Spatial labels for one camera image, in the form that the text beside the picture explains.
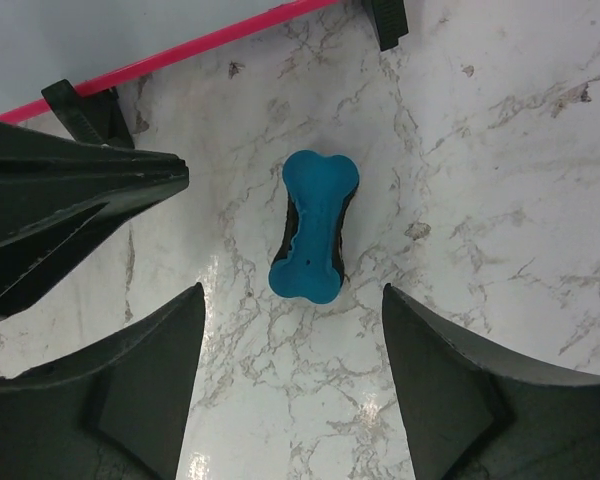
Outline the blue whiteboard eraser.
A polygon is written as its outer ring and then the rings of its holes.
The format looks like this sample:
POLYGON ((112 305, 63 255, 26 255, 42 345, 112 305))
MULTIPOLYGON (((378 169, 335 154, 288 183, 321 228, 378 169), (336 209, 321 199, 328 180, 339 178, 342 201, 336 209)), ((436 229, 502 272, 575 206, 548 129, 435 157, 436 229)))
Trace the blue whiteboard eraser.
POLYGON ((343 155, 302 150, 286 160, 282 180, 287 216, 269 285, 284 298, 328 304, 339 295, 345 279, 342 228, 359 186, 357 166, 343 155))

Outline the pink framed whiteboard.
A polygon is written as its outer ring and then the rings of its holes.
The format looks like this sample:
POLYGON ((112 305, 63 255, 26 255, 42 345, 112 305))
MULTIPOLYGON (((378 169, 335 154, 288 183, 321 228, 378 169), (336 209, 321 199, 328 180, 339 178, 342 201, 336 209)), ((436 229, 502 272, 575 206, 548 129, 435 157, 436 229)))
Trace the pink framed whiteboard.
POLYGON ((47 111, 66 79, 109 89, 325 7, 323 1, 0 1, 0 120, 47 111))

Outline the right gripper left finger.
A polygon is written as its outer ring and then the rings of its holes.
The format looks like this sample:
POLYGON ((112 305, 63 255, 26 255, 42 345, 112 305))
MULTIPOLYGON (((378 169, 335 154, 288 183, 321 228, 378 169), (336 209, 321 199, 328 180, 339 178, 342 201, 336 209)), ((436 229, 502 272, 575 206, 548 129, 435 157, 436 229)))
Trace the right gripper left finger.
POLYGON ((0 479, 173 479, 205 325, 196 284, 141 321, 0 377, 0 479))

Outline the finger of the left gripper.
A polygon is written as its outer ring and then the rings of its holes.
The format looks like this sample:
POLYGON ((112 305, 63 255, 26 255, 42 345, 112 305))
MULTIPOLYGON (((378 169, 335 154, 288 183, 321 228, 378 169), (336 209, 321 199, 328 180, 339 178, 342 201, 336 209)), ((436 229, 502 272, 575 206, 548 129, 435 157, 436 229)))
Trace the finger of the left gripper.
POLYGON ((126 221, 188 184, 173 154, 0 122, 0 318, 31 307, 126 221))

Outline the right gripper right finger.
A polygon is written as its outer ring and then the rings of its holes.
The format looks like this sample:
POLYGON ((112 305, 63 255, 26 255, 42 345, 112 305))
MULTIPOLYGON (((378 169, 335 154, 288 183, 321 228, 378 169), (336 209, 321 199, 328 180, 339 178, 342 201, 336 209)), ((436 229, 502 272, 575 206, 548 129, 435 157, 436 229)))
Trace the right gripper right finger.
POLYGON ((522 355, 392 285, 382 326, 418 479, 600 479, 600 375, 522 355))

